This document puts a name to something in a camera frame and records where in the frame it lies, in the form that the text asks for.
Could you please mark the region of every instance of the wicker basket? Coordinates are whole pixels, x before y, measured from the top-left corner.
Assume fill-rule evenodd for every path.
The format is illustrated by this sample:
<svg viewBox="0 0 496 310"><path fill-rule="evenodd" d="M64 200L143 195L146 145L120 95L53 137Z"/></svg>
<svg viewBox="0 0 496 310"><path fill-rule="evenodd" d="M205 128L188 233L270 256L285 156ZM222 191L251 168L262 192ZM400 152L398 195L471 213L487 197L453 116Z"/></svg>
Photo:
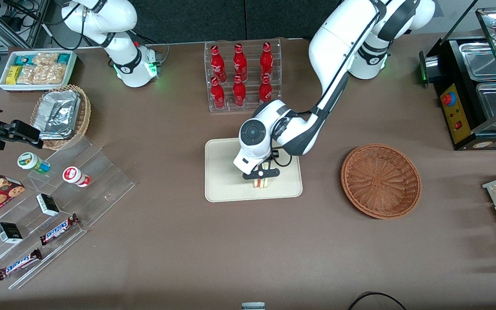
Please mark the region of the wicker basket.
<svg viewBox="0 0 496 310"><path fill-rule="evenodd" d="M54 90L49 90L49 92L64 92L65 90L74 90L81 96L81 104L79 108L79 112L77 112L76 126L74 130L74 135L72 138L67 140L43 140L43 148L44 149L52 149L57 151L61 149L66 143L69 143L67 146L73 146L78 141L83 138L85 132L87 132L87 127L89 126L89 117L91 116L91 104L89 102L89 98L85 95L85 92L81 90L81 88L75 85L67 85L59 88L55 88ZM34 108L34 112L32 117L30 118L30 126L34 125L34 119L37 115L37 109L40 106L41 98L37 101L37 104Z"/></svg>
<svg viewBox="0 0 496 310"><path fill-rule="evenodd" d="M340 178L350 201L376 218L405 216L421 196L421 179L415 165L388 145L353 149L342 164Z"/></svg>

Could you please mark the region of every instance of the yellow snack package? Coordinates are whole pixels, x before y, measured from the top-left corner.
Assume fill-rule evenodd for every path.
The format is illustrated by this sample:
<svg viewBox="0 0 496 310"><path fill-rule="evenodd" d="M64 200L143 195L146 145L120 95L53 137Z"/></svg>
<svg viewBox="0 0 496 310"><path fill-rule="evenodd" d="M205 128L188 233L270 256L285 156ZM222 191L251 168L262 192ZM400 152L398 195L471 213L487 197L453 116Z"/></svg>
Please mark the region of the yellow snack package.
<svg viewBox="0 0 496 310"><path fill-rule="evenodd" d="M22 70L21 65L12 65L9 68L9 73L7 73L7 77L5 79L5 83L7 85L16 85L16 79L20 75L20 71Z"/></svg>

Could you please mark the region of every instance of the table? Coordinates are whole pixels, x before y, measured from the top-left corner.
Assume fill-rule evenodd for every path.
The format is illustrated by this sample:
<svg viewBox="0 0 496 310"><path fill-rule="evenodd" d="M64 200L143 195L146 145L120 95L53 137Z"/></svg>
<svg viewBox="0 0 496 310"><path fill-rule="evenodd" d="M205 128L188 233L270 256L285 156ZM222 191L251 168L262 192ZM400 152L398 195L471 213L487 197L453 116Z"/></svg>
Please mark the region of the table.
<svg viewBox="0 0 496 310"><path fill-rule="evenodd" d="M0 286L0 310L234 310L247 301L328 310L371 290L408 309L496 309L496 214L481 188L496 179L496 151L452 151L433 88L417 85L419 51L435 41L404 36L378 77L350 79L300 158L300 197L218 204L204 197L204 145L235 137L248 115L208 112L204 45L171 45L162 77L139 89L116 78L102 49L78 50L72 82L93 106L88 136L137 185L23 288ZM305 110L321 94L309 44L282 43L283 100ZM1 92L0 120L29 120L39 96ZM343 193L342 161L366 143L396 147L418 168L422 198L406 217L374 220ZM16 157L31 150L8 143L0 174L24 178ZM363 303L396 309L380 297Z"/></svg>

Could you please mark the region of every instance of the aluminum foil container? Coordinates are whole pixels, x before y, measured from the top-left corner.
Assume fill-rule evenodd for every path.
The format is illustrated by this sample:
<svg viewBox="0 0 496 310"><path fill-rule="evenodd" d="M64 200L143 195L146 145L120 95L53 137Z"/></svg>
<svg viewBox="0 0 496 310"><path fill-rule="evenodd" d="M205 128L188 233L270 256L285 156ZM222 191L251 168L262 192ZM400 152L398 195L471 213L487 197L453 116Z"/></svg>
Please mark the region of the aluminum foil container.
<svg viewBox="0 0 496 310"><path fill-rule="evenodd" d="M42 140L65 140L74 135L81 96L73 91L50 92L41 98L34 120Z"/></svg>

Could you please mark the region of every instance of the red bottle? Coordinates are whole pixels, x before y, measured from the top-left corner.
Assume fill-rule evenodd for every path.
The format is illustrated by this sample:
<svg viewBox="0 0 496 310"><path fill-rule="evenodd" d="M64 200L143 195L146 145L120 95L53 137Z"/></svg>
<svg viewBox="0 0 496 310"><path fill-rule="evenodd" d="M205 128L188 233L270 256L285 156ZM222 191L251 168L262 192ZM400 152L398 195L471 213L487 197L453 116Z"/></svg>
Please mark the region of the red bottle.
<svg viewBox="0 0 496 310"><path fill-rule="evenodd" d="M232 93L235 97L236 106L242 108L246 103L246 86L242 82L240 75L235 76L235 84L232 86Z"/></svg>
<svg viewBox="0 0 496 310"><path fill-rule="evenodd" d="M242 52L242 44L235 44L235 57L233 57L232 62L235 66L235 74L240 75L243 82L246 81L248 79L248 63Z"/></svg>
<svg viewBox="0 0 496 310"><path fill-rule="evenodd" d="M260 57L260 78L269 76L273 78L273 54L271 53L271 43L265 42L263 44L263 53Z"/></svg>
<svg viewBox="0 0 496 310"><path fill-rule="evenodd" d="M271 100L273 87L269 84L269 76L263 76L263 83L260 85L260 104Z"/></svg>
<svg viewBox="0 0 496 310"><path fill-rule="evenodd" d="M212 77L211 81L212 89L210 90L210 92L212 93L214 106L218 110L223 110L225 108L225 92L223 91L223 87L219 85L217 77Z"/></svg>
<svg viewBox="0 0 496 310"><path fill-rule="evenodd" d="M212 45L210 50L212 51L212 71L219 79L219 83L223 84L227 80L227 73L225 73L225 62L223 61L223 57L219 55L219 48L217 45Z"/></svg>

